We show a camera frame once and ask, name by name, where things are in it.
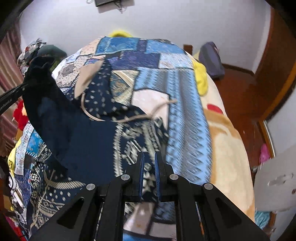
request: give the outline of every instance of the cable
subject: cable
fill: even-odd
[[[25,233],[24,235],[20,236],[19,238],[26,236],[26,238],[29,239],[29,233],[27,232],[28,229],[22,225],[22,222],[20,221],[20,219],[18,218],[17,215],[19,214],[22,217],[22,219],[25,221],[24,216],[20,212],[18,212],[17,207],[15,206],[15,204],[12,200],[11,200],[11,204],[12,204],[14,211],[17,212],[17,214],[15,215],[17,218],[17,221],[18,221],[19,225],[22,227],[23,232]]]
[[[116,5],[116,7],[118,8],[118,10],[123,13],[127,7],[122,7],[122,3],[121,3],[121,0],[116,0],[114,1],[114,4]]]

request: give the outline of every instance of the curtain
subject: curtain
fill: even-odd
[[[17,66],[20,53],[20,26],[17,20],[0,43],[0,95],[23,82],[23,76]],[[13,104],[1,116],[3,140],[8,152],[15,146],[12,140],[17,132],[17,124],[12,122],[15,108],[16,104]]]

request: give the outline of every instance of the drawstring cord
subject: drawstring cord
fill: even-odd
[[[84,99],[85,99],[85,93],[82,93],[81,95],[81,108],[83,110],[83,112],[91,119],[95,120],[95,121],[104,121],[102,119],[99,119],[97,117],[94,117],[92,116],[90,113],[88,113],[84,107]],[[163,106],[167,105],[167,104],[174,104],[176,103],[177,100],[176,99],[173,99],[173,100],[169,100],[169,101],[166,101],[164,103],[161,103],[159,105],[157,105],[156,107],[153,108],[153,110],[151,111],[150,114],[143,114],[143,115],[134,115],[132,117],[129,117],[129,118],[126,118],[126,119],[122,119],[122,120],[115,120],[114,122],[116,123],[126,123],[126,122],[129,122],[129,121],[134,121],[134,120],[138,120],[138,119],[150,119],[152,120],[154,115],[156,114],[156,112]]]

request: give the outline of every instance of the dark blue cloth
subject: dark blue cloth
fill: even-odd
[[[115,69],[138,69],[145,67],[157,69],[159,63],[159,53],[144,53],[144,52],[122,52],[122,56],[110,58],[110,63]]]
[[[24,168],[24,175],[15,174],[15,180],[18,183],[18,186],[22,192],[22,200],[24,206],[27,206],[30,196],[31,196],[31,186],[29,184],[30,181],[30,169]]]
[[[31,124],[56,160],[67,168],[69,177],[86,184],[108,184],[115,177],[114,156],[119,154],[122,159],[125,158],[119,164],[120,168],[125,170],[127,165],[136,159],[138,151],[149,150],[146,146],[147,138],[157,138],[159,143],[165,145],[165,129],[151,120],[132,121],[121,125],[111,121],[114,118],[124,119],[144,112],[138,107],[127,107],[114,102],[109,81],[111,66],[108,60],[105,60],[85,90],[84,100],[87,111],[94,116],[102,115],[105,121],[89,119],[67,99],[48,72],[50,65],[46,62],[49,61],[50,59],[45,58],[33,60],[24,82],[37,79],[42,85],[31,88],[23,95],[23,99]],[[155,131],[154,136],[152,129],[158,130],[159,126],[162,130],[160,134]],[[116,149],[114,143],[117,137],[120,146],[126,147],[124,150]],[[154,143],[151,148],[156,151],[160,150],[161,146]],[[154,160],[149,158],[149,155],[146,160],[152,166],[149,171],[154,172]],[[147,193],[152,194],[154,183],[155,177],[149,182]]]

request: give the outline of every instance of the blue patterned blanket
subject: blue patterned blanket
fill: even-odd
[[[211,140],[187,54],[168,40],[103,37],[59,64],[53,73],[59,73],[57,85],[63,93],[70,93],[80,67],[104,58],[112,67],[110,87],[116,102],[130,104],[133,92],[141,89],[162,92],[177,100],[169,106],[165,160],[175,173],[190,182],[203,184],[209,181]],[[65,176],[65,169],[53,160],[50,150],[30,123],[17,148],[15,174],[27,208],[26,224],[30,234],[84,186],[79,180]],[[173,224],[172,217],[164,211],[170,209],[170,204],[156,208],[154,222],[161,220],[161,223]],[[131,214],[134,206],[127,204],[126,210]]]

